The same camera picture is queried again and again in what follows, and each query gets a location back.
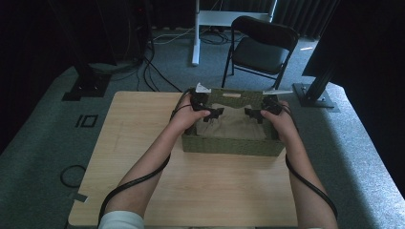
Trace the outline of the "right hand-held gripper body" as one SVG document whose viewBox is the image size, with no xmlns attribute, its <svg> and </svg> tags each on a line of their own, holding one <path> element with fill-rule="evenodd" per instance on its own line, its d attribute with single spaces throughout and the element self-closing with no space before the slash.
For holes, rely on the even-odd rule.
<svg viewBox="0 0 405 229">
<path fill-rule="evenodd" d="M 280 91 L 280 90 L 263 91 L 264 97 L 262 101 L 262 109 L 274 115 L 279 115 L 281 111 L 284 111 L 290 115 L 290 109 L 287 106 L 282 105 L 278 101 L 279 94 L 290 94 L 290 91 Z"/>
</svg>

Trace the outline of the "green woven basket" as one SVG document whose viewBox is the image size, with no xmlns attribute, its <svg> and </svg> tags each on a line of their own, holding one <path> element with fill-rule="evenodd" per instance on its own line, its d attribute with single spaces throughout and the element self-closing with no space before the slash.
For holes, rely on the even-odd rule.
<svg viewBox="0 0 405 229">
<path fill-rule="evenodd" d="M 262 110 L 263 93 L 256 91 L 241 91 L 213 89 L 209 95 L 207 106 L 212 109 L 214 103 L 232 108 L 250 105 L 253 110 Z M 243 139 L 227 137 L 209 137 L 197 135 L 196 122 L 181 136 L 182 148 L 188 153 L 232 154 L 246 156 L 278 156 L 284 149 L 284 144 L 278 137 L 270 121 L 263 120 L 265 139 Z"/>
</svg>

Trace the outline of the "person's white sleeve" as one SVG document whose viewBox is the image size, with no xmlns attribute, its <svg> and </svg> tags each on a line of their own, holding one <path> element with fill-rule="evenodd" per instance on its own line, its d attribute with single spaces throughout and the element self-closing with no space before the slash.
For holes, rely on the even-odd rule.
<svg viewBox="0 0 405 229">
<path fill-rule="evenodd" d="M 133 212 L 113 211 L 101 218 L 98 229 L 144 229 L 144 221 Z"/>
</svg>

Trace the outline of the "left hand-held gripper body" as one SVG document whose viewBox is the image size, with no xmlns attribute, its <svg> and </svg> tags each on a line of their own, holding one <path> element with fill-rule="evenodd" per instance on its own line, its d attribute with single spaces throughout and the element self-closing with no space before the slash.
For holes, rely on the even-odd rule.
<svg viewBox="0 0 405 229">
<path fill-rule="evenodd" d="M 194 111 L 211 110 L 211 108 L 206 105 L 209 95 L 211 94 L 210 89 L 198 83 L 195 88 L 190 90 L 190 94 L 190 102 Z"/>
</svg>

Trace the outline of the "white desk frame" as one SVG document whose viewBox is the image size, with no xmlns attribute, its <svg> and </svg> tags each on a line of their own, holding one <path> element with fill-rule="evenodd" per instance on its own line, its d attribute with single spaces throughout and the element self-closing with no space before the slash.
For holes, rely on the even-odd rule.
<svg viewBox="0 0 405 229">
<path fill-rule="evenodd" d="M 198 66 L 200 64 L 200 26 L 230 27 L 234 19 L 243 15 L 271 22 L 274 17 L 278 0 L 271 0 L 269 10 L 267 12 L 201 10 L 200 2 L 201 0 L 195 0 L 195 34 L 191 58 L 191 64 L 193 66 Z"/>
</svg>

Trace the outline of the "dark equipment rack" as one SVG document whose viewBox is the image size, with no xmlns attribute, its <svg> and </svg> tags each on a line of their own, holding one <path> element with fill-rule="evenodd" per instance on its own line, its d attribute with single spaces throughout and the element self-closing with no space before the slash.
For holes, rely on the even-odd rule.
<svg viewBox="0 0 405 229">
<path fill-rule="evenodd" d="M 148 0 L 96 0 L 116 61 L 142 60 L 150 38 Z"/>
</svg>

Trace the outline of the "khaki pants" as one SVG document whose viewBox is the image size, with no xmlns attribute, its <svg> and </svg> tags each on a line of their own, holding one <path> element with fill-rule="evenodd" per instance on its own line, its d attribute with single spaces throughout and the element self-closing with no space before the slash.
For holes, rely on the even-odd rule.
<svg viewBox="0 0 405 229">
<path fill-rule="evenodd" d="M 250 105 L 232 108 L 214 103 L 212 107 L 224 108 L 224 112 L 218 118 L 212 118 L 207 122 L 199 120 L 196 123 L 197 135 L 243 139 L 266 138 L 263 125 L 258 124 L 256 118 L 245 114 L 245 109 L 250 109 Z"/>
</svg>

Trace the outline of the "black folding chair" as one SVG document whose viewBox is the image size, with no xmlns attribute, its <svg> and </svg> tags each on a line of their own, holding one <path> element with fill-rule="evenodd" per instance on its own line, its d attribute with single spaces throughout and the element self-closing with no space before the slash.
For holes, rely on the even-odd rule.
<svg viewBox="0 0 405 229">
<path fill-rule="evenodd" d="M 235 70 L 274 80 L 278 90 L 299 40 L 292 28 L 243 15 L 231 24 L 231 45 L 224 67 L 222 87 Z"/>
</svg>

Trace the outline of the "dark curtain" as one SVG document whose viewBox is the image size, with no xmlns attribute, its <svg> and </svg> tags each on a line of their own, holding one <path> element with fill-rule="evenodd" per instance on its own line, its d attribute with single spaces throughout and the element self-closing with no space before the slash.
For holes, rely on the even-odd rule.
<svg viewBox="0 0 405 229">
<path fill-rule="evenodd" d="M 319 39 L 340 0 L 277 0 L 272 21 L 301 37 Z"/>
</svg>

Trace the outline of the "person's right hand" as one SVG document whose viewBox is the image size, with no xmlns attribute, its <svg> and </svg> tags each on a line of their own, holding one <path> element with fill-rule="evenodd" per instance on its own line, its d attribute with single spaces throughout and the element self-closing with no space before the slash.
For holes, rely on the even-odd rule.
<svg viewBox="0 0 405 229">
<path fill-rule="evenodd" d="M 283 110 L 278 115 L 266 110 L 261 110 L 261 115 L 272 123 L 282 142 L 290 143 L 292 140 L 296 140 L 299 134 L 290 115 L 288 103 L 281 101 L 281 106 Z"/>
</svg>

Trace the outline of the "black metal stand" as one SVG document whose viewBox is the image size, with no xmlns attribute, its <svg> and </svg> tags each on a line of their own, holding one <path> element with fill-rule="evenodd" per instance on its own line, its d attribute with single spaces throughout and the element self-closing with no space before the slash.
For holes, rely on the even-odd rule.
<svg viewBox="0 0 405 229">
<path fill-rule="evenodd" d="M 302 76 L 311 76 L 313 81 L 292 85 L 302 107 L 339 111 L 327 92 L 327 86 L 335 72 L 335 60 L 336 55 L 328 53 L 328 46 L 320 40 L 302 73 Z"/>
<path fill-rule="evenodd" d="M 112 76 L 108 73 L 96 73 L 91 68 L 79 46 L 68 15 L 63 10 L 59 0 L 47 1 L 62 30 L 63 37 L 66 40 L 67 53 L 77 72 L 74 85 L 69 92 L 64 93 L 62 100 L 79 101 L 82 97 L 103 97 Z"/>
</svg>

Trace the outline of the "person's left hand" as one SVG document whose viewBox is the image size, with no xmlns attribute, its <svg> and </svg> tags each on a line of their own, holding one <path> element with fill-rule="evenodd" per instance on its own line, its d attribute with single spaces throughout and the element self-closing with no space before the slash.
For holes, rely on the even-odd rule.
<svg viewBox="0 0 405 229">
<path fill-rule="evenodd" d="M 174 115 L 168 124 L 168 128 L 172 133 L 180 135 L 196 121 L 210 115 L 208 110 L 194 111 L 190 99 L 191 95 L 187 94 L 182 99 L 179 107 L 175 109 Z"/>
</svg>

